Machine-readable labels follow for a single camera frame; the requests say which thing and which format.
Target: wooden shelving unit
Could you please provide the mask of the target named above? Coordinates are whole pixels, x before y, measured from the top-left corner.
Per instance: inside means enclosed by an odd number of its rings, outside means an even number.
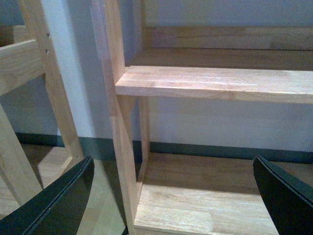
[[[0,27],[0,95],[44,74],[65,148],[21,146],[0,105],[0,217],[83,159],[42,3],[20,0],[19,5],[26,26]]]
[[[278,234],[252,161],[150,153],[148,97],[311,104],[313,28],[147,27],[144,1],[135,0],[142,43],[126,68],[117,1],[92,4],[130,235]],[[138,179],[130,124],[137,99],[143,150]],[[280,165],[313,184],[312,165]]]

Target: white wall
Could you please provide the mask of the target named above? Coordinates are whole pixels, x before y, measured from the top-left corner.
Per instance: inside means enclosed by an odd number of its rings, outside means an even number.
[[[90,0],[43,2],[79,136],[112,138]],[[187,17],[186,22],[182,16],[189,15],[186,6],[190,2],[193,4],[189,6],[201,11],[195,17]],[[151,24],[194,24],[199,19],[196,23],[211,25],[313,25],[310,1],[160,0],[157,3],[157,13],[148,19]],[[4,3],[0,6],[3,12],[8,12],[3,8]],[[168,9],[174,6],[179,11],[168,14]],[[131,1],[121,0],[126,59],[134,54],[131,9]],[[180,20],[175,22],[173,16]],[[11,18],[1,17],[1,23],[12,24]],[[58,134],[42,80],[16,89],[0,102],[17,132]],[[150,108],[152,141],[313,151],[310,105],[151,98]],[[134,139],[140,139],[137,108],[133,112],[133,132]]]

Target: wood grain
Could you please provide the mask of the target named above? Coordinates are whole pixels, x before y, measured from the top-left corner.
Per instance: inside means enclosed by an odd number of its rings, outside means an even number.
[[[44,188],[56,179],[68,157],[66,150],[60,147],[22,144],[22,148],[37,179]],[[19,207],[9,188],[0,177],[0,214],[9,215]]]
[[[77,235],[121,235],[126,227],[116,162],[94,160],[89,201]]]
[[[138,197],[130,122],[133,102],[124,96],[118,98],[115,92],[115,84],[125,72],[119,1],[92,0],[92,15],[109,101],[114,150],[127,226],[129,234],[134,235]]]
[[[136,229],[182,235],[278,234],[259,195],[252,161],[155,153],[151,158]]]
[[[116,84],[116,92],[312,104],[312,77],[312,71],[131,66]]]
[[[27,28],[24,25],[0,26],[0,47],[30,40]]]
[[[19,0],[25,24],[32,38],[38,43],[45,67],[45,84],[52,109],[72,165],[83,159],[83,151],[77,136],[74,120],[64,88],[51,35],[40,0]]]
[[[139,118],[140,118],[140,134],[142,163],[137,178],[138,198],[140,198],[146,167],[150,155],[150,126],[149,126],[149,99],[148,97],[139,98]]]
[[[130,235],[134,235],[134,218],[138,206],[136,174],[134,166],[134,151],[131,134],[130,112],[120,110],[117,117],[110,117],[113,130],[113,143],[117,169],[127,226]]]
[[[145,27],[146,47],[313,50],[313,27]]]
[[[0,105],[0,175],[21,206],[42,190]]]
[[[313,51],[150,48],[130,65],[313,71]]]
[[[0,48],[0,95],[10,92],[44,72],[35,40]]]

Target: wooden shelf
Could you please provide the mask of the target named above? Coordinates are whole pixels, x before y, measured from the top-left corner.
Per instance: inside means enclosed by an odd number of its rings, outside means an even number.
[[[252,164],[152,153],[134,222],[138,234],[278,234],[259,195]],[[313,182],[311,165],[280,165]]]
[[[312,60],[313,51],[148,49],[115,89],[137,96],[313,103]]]
[[[59,178],[71,163],[65,148],[29,144],[22,144],[22,147],[44,188]],[[19,208],[17,201],[0,177],[0,219],[17,208]]]

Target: wooden frame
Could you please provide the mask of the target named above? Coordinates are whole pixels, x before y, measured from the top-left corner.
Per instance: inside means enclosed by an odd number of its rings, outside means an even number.
[[[45,84],[67,151],[56,177],[83,159],[66,91],[40,0],[20,0],[25,26],[1,30],[0,95],[45,73]],[[0,106],[0,174],[21,206],[42,190],[3,108]]]
[[[136,38],[142,33],[143,44],[135,42],[138,54],[125,69],[118,1],[92,4],[129,234],[277,234],[254,181],[252,161],[150,153],[148,97],[311,104],[313,52],[303,50],[313,48],[313,29],[149,28],[144,6],[135,0]],[[208,33],[205,39],[201,30]],[[217,34],[229,37],[226,44],[208,45]],[[256,36],[270,40],[256,44]],[[236,47],[235,38],[248,40]],[[136,180],[130,110],[137,98],[143,163]],[[313,185],[312,166],[281,165]]]

